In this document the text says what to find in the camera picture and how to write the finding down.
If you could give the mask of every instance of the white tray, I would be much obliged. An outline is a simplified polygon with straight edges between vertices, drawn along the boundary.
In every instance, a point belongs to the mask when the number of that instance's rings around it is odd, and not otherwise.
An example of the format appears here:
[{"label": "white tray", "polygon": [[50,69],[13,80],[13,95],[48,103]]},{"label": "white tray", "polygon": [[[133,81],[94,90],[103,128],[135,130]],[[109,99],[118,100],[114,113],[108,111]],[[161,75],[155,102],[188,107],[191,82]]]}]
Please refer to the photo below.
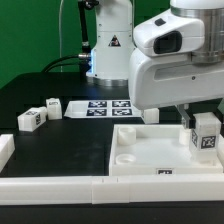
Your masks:
[{"label": "white tray", "polygon": [[[136,142],[119,144],[119,129],[130,127],[136,130]],[[115,125],[109,175],[223,173],[218,157],[215,163],[192,160],[189,146],[179,143],[181,128],[180,125]]]}]

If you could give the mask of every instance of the white cube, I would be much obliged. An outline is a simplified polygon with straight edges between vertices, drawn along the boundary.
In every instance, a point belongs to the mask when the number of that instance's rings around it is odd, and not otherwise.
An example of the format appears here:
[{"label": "white cube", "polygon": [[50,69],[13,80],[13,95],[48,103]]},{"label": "white cube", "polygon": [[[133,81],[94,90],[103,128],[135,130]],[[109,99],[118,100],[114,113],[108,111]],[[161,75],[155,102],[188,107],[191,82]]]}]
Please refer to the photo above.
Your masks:
[{"label": "white cube", "polygon": [[32,132],[46,121],[46,107],[31,108],[18,117],[20,131]]},{"label": "white cube", "polygon": [[159,123],[159,109],[148,109],[142,111],[142,119],[145,124],[158,124]]},{"label": "white cube", "polygon": [[196,126],[191,130],[190,151],[195,160],[211,161],[217,156],[221,122],[213,113],[195,114]]},{"label": "white cube", "polygon": [[48,99],[46,100],[46,104],[49,120],[62,119],[61,103],[59,99]]}]

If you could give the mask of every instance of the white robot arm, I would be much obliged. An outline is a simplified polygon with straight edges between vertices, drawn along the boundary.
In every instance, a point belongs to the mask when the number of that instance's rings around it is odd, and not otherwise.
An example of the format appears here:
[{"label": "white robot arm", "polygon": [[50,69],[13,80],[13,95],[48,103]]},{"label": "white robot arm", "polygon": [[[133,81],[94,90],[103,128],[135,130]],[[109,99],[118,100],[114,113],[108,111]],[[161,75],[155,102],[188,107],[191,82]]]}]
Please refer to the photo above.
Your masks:
[{"label": "white robot arm", "polygon": [[99,0],[95,9],[97,44],[91,53],[87,80],[104,86],[125,86],[135,49],[132,4],[130,0]]},{"label": "white robot arm", "polygon": [[139,109],[224,97],[224,1],[171,0],[134,30],[129,94]]}]

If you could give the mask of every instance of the black table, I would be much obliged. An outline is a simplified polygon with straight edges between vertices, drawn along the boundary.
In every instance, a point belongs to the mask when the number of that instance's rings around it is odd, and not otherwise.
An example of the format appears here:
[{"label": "black table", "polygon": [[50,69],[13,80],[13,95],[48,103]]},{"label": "black table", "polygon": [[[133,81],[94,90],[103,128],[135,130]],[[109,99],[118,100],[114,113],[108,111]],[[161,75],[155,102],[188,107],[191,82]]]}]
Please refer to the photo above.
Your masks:
[{"label": "black table", "polygon": [[[16,150],[0,174],[8,177],[104,176],[114,124],[142,124],[141,118],[47,121],[33,133],[18,131],[17,116],[46,99],[59,98],[63,112],[71,100],[128,99],[127,87],[102,87],[78,73],[18,76],[0,90],[0,134],[14,134]],[[194,110],[202,104],[195,104]],[[216,102],[203,104],[214,111]],[[160,111],[161,123],[180,123],[174,107]],[[1,206],[1,223],[223,223],[223,202],[130,203],[109,205]]]}]

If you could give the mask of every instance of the cable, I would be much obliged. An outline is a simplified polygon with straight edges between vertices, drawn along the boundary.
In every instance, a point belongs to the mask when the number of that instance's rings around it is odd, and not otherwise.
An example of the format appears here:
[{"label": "cable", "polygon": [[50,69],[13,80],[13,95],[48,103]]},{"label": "cable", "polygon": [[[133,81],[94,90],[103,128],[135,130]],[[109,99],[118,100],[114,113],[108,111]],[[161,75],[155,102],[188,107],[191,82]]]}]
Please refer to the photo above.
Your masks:
[{"label": "cable", "polygon": [[89,45],[89,37],[86,24],[85,2],[78,1],[78,9],[82,33],[82,51],[85,53],[90,53],[91,49]]},{"label": "cable", "polygon": [[135,0],[133,0],[133,6],[132,6],[132,41],[133,43],[135,44],[135,41],[134,41],[134,28],[135,28]]},{"label": "cable", "polygon": [[59,9],[59,45],[60,45],[60,58],[62,57],[62,45],[63,45],[63,37],[62,37],[62,13],[64,8],[64,0],[61,0],[60,9]]},{"label": "cable", "polygon": [[49,71],[52,70],[53,68],[63,67],[63,66],[69,66],[69,65],[79,65],[79,63],[56,64],[56,65],[53,65],[53,66],[51,66],[50,68],[48,68],[45,72],[49,72]]},{"label": "cable", "polygon": [[49,63],[47,66],[45,66],[45,68],[41,72],[46,72],[46,70],[48,70],[50,67],[57,64],[58,62],[62,62],[62,61],[72,59],[72,58],[79,58],[79,56],[78,55],[70,55],[70,56],[65,56],[65,57],[56,59],[56,60],[52,61],[51,63]]}]

